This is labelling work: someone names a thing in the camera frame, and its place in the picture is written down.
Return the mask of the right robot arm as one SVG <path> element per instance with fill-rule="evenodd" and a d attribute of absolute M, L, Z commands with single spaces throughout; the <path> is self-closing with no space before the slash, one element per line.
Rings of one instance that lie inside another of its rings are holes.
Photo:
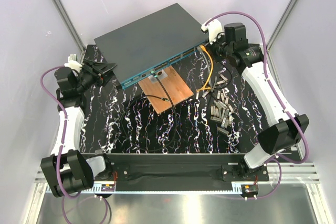
<path fill-rule="evenodd" d="M 210 50 L 226 58 L 252 88 L 267 119 L 268 128 L 258 134 L 258 143 L 245 154 L 238 167 L 239 176 L 250 180 L 256 176 L 257 168 L 272 156 L 301 141 L 309 119 L 305 114 L 298 114 L 281 93 L 264 63 L 260 44 L 249 43 L 245 25 L 223 26 L 215 19 L 204 23 L 201 29 L 208 33 Z"/>

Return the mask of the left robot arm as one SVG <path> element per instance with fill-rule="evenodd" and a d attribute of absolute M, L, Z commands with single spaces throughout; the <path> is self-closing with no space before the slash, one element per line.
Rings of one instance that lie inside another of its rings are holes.
<path fill-rule="evenodd" d="M 113 175 L 113 167 L 104 154 L 84 158 L 79 150 L 81 128 L 85 118 L 85 92 L 92 86 L 104 87 L 113 77 L 115 63 L 69 58 L 62 66 L 51 69 L 58 89 L 52 94 L 40 79 L 42 89 L 57 103 L 59 129 L 50 156 L 41 160 L 40 167 L 55 197 L 75 198 Z"/>

